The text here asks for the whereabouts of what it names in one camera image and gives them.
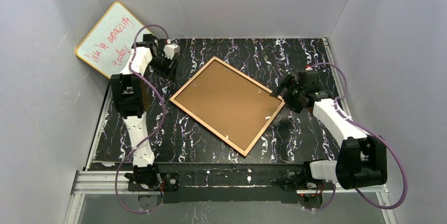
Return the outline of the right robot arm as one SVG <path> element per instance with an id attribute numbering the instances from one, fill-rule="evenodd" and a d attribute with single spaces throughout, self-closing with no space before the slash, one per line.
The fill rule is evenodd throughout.
<path id="1" fill-rule="evenodd" d="M 386 183 L 386 146 L 377 137 L 349 122 L 335 97 L 321 89 L 316 72 L 302 71 L 297 78 L 287 75 L 271 96 L 282 97 L 293 112 L 307 109 L 321 121 L 340 147 L 337 160 L 304 163 L 297 175 L 304 186 L 331 182 L 340 184 L 343 189 L 354 189 Z"/>

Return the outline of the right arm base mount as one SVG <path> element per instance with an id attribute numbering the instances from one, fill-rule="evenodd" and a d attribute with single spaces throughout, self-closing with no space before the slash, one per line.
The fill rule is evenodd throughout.
<path id="1" fill-rule="evenodd" d="M 333 185 L 329 182 L 315 180 L 295 171 L 283 173 L 277 182 L 285 191 L 308 190 L 311 194 L 322 194 L 325 190 L 333 189 Z"/>

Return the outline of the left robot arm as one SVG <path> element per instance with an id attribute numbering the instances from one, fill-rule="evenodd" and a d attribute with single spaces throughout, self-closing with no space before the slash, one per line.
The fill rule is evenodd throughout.
<path id="1" fill-rule="evenodd" d="M 174 55 L 180 50 L 177 44 L 167 42 L 159 49 L 158 42 L 142 41 L 132 45 L 131 56 L 118 74 L 110 77 L 115 109 L 123 119 L 131 140 L 133 172 L 125 177 L 135 183 L 159 181 L 155 154 L 151 148 L 147 129 L 147 112 L 150 87 L 144 74 L 148 67 L 171 81 L 175 79 L 178 60 Z"/>

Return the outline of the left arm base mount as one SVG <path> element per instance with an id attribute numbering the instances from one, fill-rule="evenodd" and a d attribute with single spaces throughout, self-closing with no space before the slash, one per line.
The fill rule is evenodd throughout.
<path id="1" fill-rule="evenodd" d="M 133 173 L 124 175 L 129 180 L 129 191 L 177 191 L 180 177 L 177 173 L 143 174 L 138 177 Z"/>

